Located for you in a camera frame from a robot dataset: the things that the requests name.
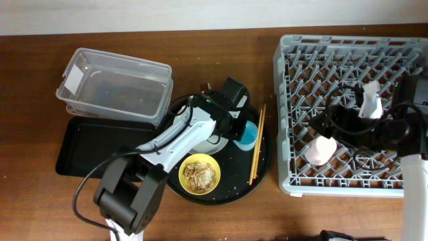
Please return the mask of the yellow bowl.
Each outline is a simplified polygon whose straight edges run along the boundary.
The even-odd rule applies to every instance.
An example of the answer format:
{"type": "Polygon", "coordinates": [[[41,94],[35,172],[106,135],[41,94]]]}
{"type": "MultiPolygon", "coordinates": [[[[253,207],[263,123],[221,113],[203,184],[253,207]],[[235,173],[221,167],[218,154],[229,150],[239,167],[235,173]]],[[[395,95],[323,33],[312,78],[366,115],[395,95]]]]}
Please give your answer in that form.
{"type": "Polygon", "coordinates": [[[191,155],[179,168],[181,187],[193,195],[206,195],[212,192],[220,179],[220,166],[210,155],[202,153],[191,155]]]}

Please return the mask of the grey round plate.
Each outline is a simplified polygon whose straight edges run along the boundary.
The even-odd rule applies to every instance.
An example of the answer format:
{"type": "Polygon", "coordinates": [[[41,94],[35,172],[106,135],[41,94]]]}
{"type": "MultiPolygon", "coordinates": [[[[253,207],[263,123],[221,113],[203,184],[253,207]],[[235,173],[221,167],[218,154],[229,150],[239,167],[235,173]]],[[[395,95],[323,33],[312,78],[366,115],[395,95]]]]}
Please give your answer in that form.
{"type": "MultiPolygon", "coordinates": [[[[184,104],[180,107],[179,112],[185,111],[183,114],[180,114],[179,116],[176,116],[173,118],[173,124],[181,121],[186,114],[189,114],[189,111],[187,110],[188,107],[184,104]]],[[[213,121],[213,118],[211,115],[206,112],[205,110],[202,110],[201,108],[197,107],[193,110],[191,125],[195,124],[199,121],[207,121],[211,120],[213,121]]],[[[206,154],[206,155],[212,155],[216,152],[219,152],[226,146],[228,143],[228,140],[224,137],[220,137],[219,135],[215,135],[214,133],[211,133],[210,137],[204,141],[201,141],[197,145],[195,145],[192,149],[189,150],[188,154],[206,154]]]]}

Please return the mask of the pink plastic cup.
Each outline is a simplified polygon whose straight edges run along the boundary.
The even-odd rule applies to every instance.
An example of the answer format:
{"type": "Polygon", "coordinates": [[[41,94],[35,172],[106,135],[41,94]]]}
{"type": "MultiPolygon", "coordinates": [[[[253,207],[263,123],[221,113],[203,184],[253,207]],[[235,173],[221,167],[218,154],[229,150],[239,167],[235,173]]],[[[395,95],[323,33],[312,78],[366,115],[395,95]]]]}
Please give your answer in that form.
{"type": "Polygon", "coordinates": [[[308,150],[304,157],[310,164],[324,165],[330,160],[336,149],[335,139],[319,136],[308,143],[308,150]]]}

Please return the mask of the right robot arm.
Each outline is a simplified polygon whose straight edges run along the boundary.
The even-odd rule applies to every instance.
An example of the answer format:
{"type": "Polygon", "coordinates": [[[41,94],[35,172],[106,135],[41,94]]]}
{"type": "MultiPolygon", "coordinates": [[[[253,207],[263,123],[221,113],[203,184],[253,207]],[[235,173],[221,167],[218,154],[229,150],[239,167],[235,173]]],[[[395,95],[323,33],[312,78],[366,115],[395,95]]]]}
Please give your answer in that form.
{"type": "Polygon", "coordinates": [[[394,151],[404,181],[403,240],[427,239],[427,77],[410,75],[395,85],[384,110],[380,84],[343,85],[326,97],[325,109],[309,125],[326,139],[353,150],[352,160],[365,171],[372,167],[358,156],[394,151]]]}

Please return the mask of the food scraps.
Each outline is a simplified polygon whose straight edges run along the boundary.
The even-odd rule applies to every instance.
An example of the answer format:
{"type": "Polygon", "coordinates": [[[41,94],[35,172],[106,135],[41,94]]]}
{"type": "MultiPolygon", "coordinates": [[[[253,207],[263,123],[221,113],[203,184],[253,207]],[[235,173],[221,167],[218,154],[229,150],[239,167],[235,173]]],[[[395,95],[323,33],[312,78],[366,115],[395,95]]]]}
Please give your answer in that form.
{"type": "Polygon", "coordinates": [[[209,163],[190,163],[185,166],[183,177],[187,187],[197,194],[211,191],[217,181],[217,174],[209,163]]]}

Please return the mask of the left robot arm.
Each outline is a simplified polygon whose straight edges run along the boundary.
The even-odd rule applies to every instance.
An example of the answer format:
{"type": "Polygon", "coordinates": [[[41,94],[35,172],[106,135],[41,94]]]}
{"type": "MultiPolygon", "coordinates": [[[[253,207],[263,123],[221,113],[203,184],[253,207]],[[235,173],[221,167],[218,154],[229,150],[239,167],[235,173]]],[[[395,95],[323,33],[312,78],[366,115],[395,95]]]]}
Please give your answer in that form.
{"type": "Polygon", "coordinates": [[[146,228],[160,206],[169,173],[191,149],[212,135],[242,137],[245,121],[232,114],[249,101],[247,88],[227,78],[220,90],[188,95],[172,114],[175,123],[153,140],[106,161],[94,203],[115,240],[146,228]]]}

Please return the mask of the light blue plastic cup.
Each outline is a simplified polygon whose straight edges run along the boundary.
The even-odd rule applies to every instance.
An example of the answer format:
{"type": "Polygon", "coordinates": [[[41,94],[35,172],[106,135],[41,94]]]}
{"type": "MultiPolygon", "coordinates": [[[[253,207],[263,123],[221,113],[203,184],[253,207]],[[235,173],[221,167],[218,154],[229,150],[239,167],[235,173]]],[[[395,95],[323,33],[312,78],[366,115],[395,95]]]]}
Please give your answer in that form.
{"type": "Polygon", "coordinates": [[[250,151],[255,147],[255,142],[258,136],[257,126],[251,122],[247,121],[245,124],[245,130],[240,141],[233,141],[233,143],[242,151],[250,151]]]}

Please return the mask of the grey dishwasher rack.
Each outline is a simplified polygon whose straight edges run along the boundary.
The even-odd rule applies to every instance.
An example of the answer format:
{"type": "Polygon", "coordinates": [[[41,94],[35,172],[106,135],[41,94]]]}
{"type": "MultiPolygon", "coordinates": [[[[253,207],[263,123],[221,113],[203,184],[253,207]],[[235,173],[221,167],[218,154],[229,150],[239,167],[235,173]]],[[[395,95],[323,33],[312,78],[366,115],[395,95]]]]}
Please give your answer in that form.
{"type": "Polygon", "coordinates": [[[393,88],[405,75],[427,73],[427,40],[420,37],[284,35],[273,58],[278,102],[278,178],[292,196],[403,196],[397,155],[381,151],[352,160],[352,151],[338,145],[330,160],[315,166],[305,160],[316,131],[309,120],[324,110],[325,101],[355,108],[342,85],[380,84],[383,108],[391,105],[393,88]]]}

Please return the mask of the rectangular black tray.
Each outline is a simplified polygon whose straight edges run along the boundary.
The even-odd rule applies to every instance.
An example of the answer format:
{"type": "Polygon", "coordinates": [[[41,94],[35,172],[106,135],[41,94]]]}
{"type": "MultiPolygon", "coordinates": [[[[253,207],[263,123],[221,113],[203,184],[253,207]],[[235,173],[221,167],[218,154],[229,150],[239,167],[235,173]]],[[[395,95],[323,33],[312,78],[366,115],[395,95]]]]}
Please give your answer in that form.
{"type": "Polygon", "coordinates": [[[59,175],[85,177],[120,151],[131,151],[155,137],[150,123],[77,116],[66,129],[56,163],[59,175]]]}

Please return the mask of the round black tray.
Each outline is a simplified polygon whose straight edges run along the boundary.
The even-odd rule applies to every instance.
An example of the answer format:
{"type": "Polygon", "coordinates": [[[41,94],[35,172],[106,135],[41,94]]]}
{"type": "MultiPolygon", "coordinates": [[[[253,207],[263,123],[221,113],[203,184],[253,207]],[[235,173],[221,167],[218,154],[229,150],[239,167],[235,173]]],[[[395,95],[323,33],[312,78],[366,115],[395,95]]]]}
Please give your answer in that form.
{"type": "Polygon", "coordinates": [[[193,195],[187,192],[179,181],[179,167],[175,165],[169,174],[167,185],[179,196],[197,204],[216,206],[237,201],[251,193],[263,180],[272,160],[272,140],[267,127],[263,128],[257,179],[249,184],[249,173],[253,159],[253,151],[242,151],[232,142],[213,154],[218,162],[221,178],[217,187],[205,195],[193,195]]]}

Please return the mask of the clear plastic bin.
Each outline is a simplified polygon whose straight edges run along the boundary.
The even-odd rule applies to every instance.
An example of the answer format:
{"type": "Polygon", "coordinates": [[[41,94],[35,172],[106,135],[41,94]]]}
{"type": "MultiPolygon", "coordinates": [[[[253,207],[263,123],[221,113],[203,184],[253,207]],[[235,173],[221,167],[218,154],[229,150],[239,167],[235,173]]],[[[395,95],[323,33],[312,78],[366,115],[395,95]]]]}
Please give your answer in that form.
{"type": "Polygon", "coordinates": [[[79,114],[158,126],[171,99],[172,73],[168,64],[79,48],[56,97],[79,114]]]}

